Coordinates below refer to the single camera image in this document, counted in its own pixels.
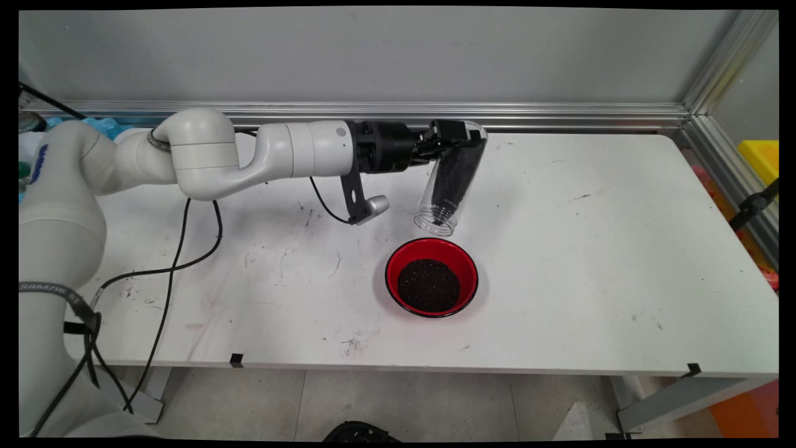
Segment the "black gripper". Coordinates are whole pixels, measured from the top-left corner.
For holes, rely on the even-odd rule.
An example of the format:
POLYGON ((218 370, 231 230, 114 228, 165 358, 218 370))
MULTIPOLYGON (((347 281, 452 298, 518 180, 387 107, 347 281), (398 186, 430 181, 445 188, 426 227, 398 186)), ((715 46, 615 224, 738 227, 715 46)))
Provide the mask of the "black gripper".
POLYGON ((435 119, 429 125, 429 140, 401 122, 347 120, 353 144, 349 175, 386 174, 429 164, 449 148, 486 145, 488 133, 467 120, 435 119))

